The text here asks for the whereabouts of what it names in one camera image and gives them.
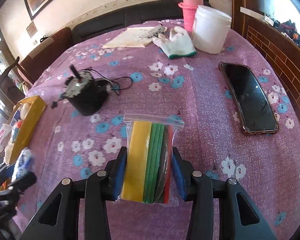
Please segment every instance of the glove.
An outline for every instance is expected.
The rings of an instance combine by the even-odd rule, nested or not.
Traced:
[[[160,47],[169,59],[189,57],[197,53],[188,32],[180,26],[175,26],[170,30],[169,39],[159,33],[158,37],[152,38],[152,42]]]

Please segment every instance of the phone case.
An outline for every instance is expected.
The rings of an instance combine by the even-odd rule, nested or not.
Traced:
[[[225,71],[225,68],[224,68],[224,64],[226,64],[226,63],[220,62],[219,65],[218,65],[218,67],[219,67],[219,70],[222,71],[223,75],[224,75],[225,78],[226,78],[227,85],[228,85],[228,87],[229,87],[229,90],[230,90],[230,93],[231,93],[231,95],[232,95],[232,98],[233,98],[235,107],[236,107],[237,112],[238,112],[238,116],[239,116],[239,120],[240,120],[240,125],[241,125],[241,127],[242,127],[242,132],[243,132],[243,134],[244,134],[244,135],[254,135],[254,134],[262,134],[262,133],[276,133],[276,131],[278,130],[278,123],[277,123],[277,121],[276,121],[276,128],[273,129],[273,130],[266,130],[266,131],[264,131],[264,130],[263,130],[263,131],[251,131],[251,130],[249,130],[249,129],[246,127],[246,125],[245,125],[245,123],[244,123],[244,120],[243,120],[243,115],[242,115],[241,107],[240,107],[240,105],[239,105],[239,102],[238,102],[237,97],[235,96],[234,89],[233,89],[233,87],[232,87],[232,85],[231,85],[231,83],[230,83],[230,80],[229,80],[229,78],[228,78],[228,76],[227,76],[227,74],[226,74],[226,71]],[[242,65],[242,66],[248,68],[248,70],[251,72],[251,74],[252,74],[252,75],[254,76],[254,78],[256,79],[255,75],[253,74],[253,72],[250,70],[250,68],[249,68],[248,66],[246,66],[246,65]],[[267,102],[269,103],[268,98],[267,98],[266,95],[264,94],[263,90],[262,90],[262,93],[263,93],[263,95],[265,96]]]

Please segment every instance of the black smartphone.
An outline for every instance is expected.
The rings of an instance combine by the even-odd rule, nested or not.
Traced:
[[[221,62],[229,90],[237,108],[243,133],[275,133],[278,123],[266,95],[251,70],[244,65]]]

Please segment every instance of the floral tablecloth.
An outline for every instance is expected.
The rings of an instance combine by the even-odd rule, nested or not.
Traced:
[[[142,26],[156,26],[148,22]],[[182,22],[165,20],[171,28]],[[169,60],[154,44],[146,48],[102,49],[117,30],[65,51],[39,78],[28,96],[39,94],[50,106],[77,69],[92,67],[114,79],[130,76],[133,85],[113,92],[100,111],[82,116],[67,101],[43,113],[30,148],[38,182],[18,203],[15,217],[22,230],[63,178],[87,178],[115,159],[126,146],[125,113],[182,119],[175,138],[182,157],[214,179],[235,177],[250,194],[278,239],[289,239],[300,224],[300,125],[290,100],[271,66],[243,37],[230,30],[219,55],[198,51],[189,58]],[[266,93],[279,130],[274,135],[244,136],[238,114],[218,70],[220,61],[248,65]],[[113,240],[185,239],[191,203],[177,207],[120,201],[107,203]],[[218,203],[214,204],[213,239],[218,239]],[[82,209],[79,239],[83,239]]]

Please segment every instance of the white plastic bucket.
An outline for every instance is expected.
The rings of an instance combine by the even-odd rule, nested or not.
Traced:
[[[193,45],[209,54],[219,54],[225,43],[232,18],[214,8],[198,5],[192,29]]]

